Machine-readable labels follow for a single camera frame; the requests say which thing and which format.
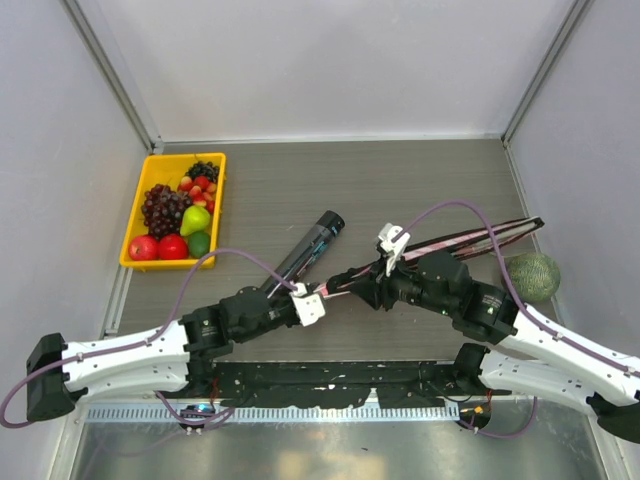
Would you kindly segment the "black shuttlecock tube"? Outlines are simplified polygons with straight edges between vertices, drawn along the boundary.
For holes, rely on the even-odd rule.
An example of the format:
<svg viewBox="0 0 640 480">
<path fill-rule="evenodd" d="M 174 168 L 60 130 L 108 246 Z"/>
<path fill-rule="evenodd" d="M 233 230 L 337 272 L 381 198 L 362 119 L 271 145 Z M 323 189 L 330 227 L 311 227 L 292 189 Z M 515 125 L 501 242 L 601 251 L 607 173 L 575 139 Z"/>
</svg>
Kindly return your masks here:
<svg viewBox="0 0 640 480">
<path fill-rule="evenodd" d="M 345 227 L 344 219 L 326 210 L 275 269 L 285 280 L 296 283 L 327 250 Z"/>
</svg>

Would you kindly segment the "pink racket bag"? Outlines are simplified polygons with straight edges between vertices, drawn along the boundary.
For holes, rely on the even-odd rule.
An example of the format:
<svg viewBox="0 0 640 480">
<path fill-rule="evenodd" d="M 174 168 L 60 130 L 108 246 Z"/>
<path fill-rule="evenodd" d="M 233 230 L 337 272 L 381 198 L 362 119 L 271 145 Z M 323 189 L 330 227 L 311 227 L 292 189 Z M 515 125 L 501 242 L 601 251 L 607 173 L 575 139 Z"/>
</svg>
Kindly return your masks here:
<svg viewBox="0 0 640 480">
<path fill-rule="evenodd" d="M 532 216 L 495 224 L 492 229 L 499 247 L 502 248 L 532 235 L 544 225 L 545 222 L 541 217 Z M 404 263 L 410 269 L 415 269 L 421 257 L 436 251 L 446 251 L 454 258 L 464 261 L 494 252 L 494 248 L 488 230 L 482 227 L 408 245 L 403 254 Z M 330 290 L 329 279 L 320 283 L 311 283 L 309 287 L 325 299 L 350 292 L 350 290 Z"/>
</svg>

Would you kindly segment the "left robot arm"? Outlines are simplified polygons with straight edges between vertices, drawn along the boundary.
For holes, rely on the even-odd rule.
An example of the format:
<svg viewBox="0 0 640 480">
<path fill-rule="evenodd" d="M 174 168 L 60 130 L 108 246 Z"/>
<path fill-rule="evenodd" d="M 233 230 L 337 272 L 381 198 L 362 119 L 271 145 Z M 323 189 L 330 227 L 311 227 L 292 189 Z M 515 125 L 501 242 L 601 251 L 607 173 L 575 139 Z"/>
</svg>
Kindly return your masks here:
<svg viewBox="0 0 640 480">
<path fill-rule="evenodd" d="M 281 326 L 309 326 L 324 313 L 321 297 L 304 289 L 277 297 L 246 287 L 136 334 L 90 342 L 46 335 L 27 361 L 27 419 L 62 417 L 80 399 L 181 390 L 204 397 L 213 388 L 213 360 L 231 353 L 235 344 Z"/>
</svg>

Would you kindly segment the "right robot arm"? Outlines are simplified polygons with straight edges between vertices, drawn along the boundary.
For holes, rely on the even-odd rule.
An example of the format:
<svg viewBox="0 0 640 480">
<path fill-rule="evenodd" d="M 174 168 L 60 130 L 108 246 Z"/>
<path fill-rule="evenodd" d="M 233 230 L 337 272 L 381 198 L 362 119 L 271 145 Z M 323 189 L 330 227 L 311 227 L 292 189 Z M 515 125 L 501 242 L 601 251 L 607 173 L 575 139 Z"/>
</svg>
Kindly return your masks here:
<svg viewBox="0 0 640 480">
<path fill-rule="evenodd" d="M 543 397 L 591 413 L 608 433 L 639 440 L 639 360 L 609 349 L 545 317 L 509 292 L 474 280 L 446 251 L 415 262 L 385 259 L 331 277 L 322 292 L 351 293 L 375 310 L 396 303 L 451 319 L 468 338 L 452 370 L 465 394 L 484 387 Z"/>
</svg>

